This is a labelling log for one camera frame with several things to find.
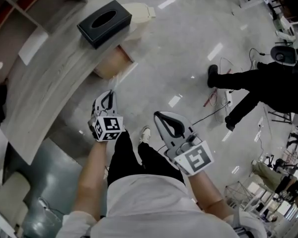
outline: white sneaker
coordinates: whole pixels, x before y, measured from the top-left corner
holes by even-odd
[[[149,144],[149,139],[151,137],[151,129],[149,126],[145,126],[143,127],[141,133],[140,133],[140,140],[139,140],[139,144],[140,143],[146,143]]]
[[[258,68],[257,68],[257,61],[256,61],[256,60],[254,60],[254,61],[252,62],[252,65],[253,65],[253,69],[258,69]]]

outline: wooden countertop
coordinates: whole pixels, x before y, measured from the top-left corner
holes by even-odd
[[[9,75],[6,119],[1,130],[30,165],[52,123],[68,99],[134,29],[123,29],[97,50],[77,24],[111,0],[90,0],[48,38],[28,66],[17,59]]]

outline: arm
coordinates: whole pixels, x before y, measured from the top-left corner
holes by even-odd
[[[224,201],[221,193],[204,171],[189,177],[189,181],[199,205],[206,213],[213,214],[220,219],[233,215],[233,210]]]
[[[100,199],[106,164],[107,142],[95,142],[83,167],[74,202],[74,211],[83,211],[100,220]]]

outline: black tissue box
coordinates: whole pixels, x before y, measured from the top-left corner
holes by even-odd
[[[81,34],[98,48],[120,30],[130,25],[132,15],[116,0],[111,1],[77,25]]]

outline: beige object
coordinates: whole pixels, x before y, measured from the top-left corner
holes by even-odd
[[[126,38],[126,41],[141,38],[150,20],[155,18],[154,8],[139,2],[126,3],[122,6],[133,16],[131,21],[137,26],[136,30]]]
[[[23,200],[29,190],[29,182],[18,172],[0,187],[0,228],[10,236],[11,230],[16,231],[17,224],[22,225],[28,212]]]
[[[94,72],[103,79],[111,79],[119,72],[124,72],[133,61],[118,45],[100,64],[95,68]]]

